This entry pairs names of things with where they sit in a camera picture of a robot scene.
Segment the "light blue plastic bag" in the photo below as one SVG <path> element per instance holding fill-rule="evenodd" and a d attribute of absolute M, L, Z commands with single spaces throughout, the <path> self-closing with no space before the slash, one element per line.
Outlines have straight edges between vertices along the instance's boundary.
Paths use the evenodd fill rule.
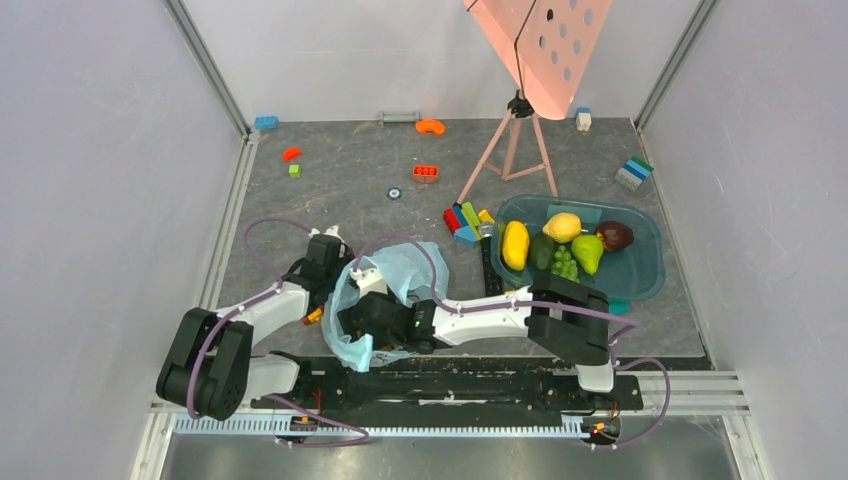
<path fill-rule="evenodd" d="M 400 297 L 405 305 L 412 298 L 431 299 L 447 296 L 450 273 L 439 246 L 423 242 L 417 249 L 410 243 L 384 247 L 362 258 L 362 269 L 376 269 L 383 275 L 388 290 Z M 343 331 L 339 314 L 359 300 L 359 290 L 350 283 L 351 265 L 343 268 L 335 289 L 327 301 L 321 320 L 323 338 L 343 366 L 364 373 L 372 367 L 384 366 L 412 355 L 404 351 L 379 353 L 374 338 L 355 340 Z"/>

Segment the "yellow fake fruit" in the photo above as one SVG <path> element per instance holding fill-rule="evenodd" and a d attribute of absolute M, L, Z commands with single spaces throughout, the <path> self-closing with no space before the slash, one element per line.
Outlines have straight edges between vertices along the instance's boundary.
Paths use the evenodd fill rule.
<path fill-rule="evenodd" d="M 525 224 L 520 221 L 508 222 L 504 230 L 501 245 L 501 257 L 504 265 L 513 271 L 524 270 L 526 268 L 529 245 L 530 237 Z"/>

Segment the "yellow fake lemon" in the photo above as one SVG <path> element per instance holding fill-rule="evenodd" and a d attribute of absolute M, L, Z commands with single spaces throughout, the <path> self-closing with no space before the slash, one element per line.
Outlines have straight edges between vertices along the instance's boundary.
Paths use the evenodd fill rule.
<path fill-rule="evenodd" d="M 583 233 L 582 221 L 574 213 L 557 213 L 542 227 L 542 232 L 556 243 L 567 244 Z"/>

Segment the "green fake fruit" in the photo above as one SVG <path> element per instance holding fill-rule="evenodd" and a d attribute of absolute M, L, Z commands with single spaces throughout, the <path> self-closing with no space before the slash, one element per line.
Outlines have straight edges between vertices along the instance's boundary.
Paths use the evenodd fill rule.
<path fill-rule="evenodd" d="M 571 242 L 572 256 L 583 270 L 594 276 L 598 269 L 604 249 L 600 239 L 594 234 L 583 234 Z"/>

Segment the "dark red fake apple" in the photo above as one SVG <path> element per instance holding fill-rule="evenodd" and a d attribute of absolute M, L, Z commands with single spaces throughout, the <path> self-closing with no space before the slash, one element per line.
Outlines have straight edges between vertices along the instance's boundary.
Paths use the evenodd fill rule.
<path fill-rule="evenodd" d="M 618 252 L 634 243 L 634 233 L 627 225 L 616 221 L 605 221 L 595 229 L 605 252 Z"/>

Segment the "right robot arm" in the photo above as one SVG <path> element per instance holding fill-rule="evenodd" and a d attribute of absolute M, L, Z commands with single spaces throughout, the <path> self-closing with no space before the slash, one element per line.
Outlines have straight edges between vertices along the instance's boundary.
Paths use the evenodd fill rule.
<path fill-rule="evenodd" d="M 574 365 L 580 400 L 602 408 L 618 393 L 608 345 L 606 294 L 541 273 L 508 294 L 476 300 L 420 300 L 406 306 L 391 293 L 366 293 L 342 309 L 340 323 L 375 349 L 431 354 L 492 338 L 527 338 Z"/>

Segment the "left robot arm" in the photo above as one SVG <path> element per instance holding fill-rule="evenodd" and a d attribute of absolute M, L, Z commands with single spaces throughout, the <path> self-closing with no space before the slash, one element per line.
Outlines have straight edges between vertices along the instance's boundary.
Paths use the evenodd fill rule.
<path fill-rule="evenodd" d="M 219 421 L 270 393 L 290 407 L 306 405 L 314 381 L 299 371 L 299 361 L 281 353 L 255 356 L 252 349 L 323 307 L 352 259 L 336 226 L 312 230 L 304 257 L 268 289 L 230 307 L 188 310 L 158 375 L 157 396 L 195 419 Z"/>

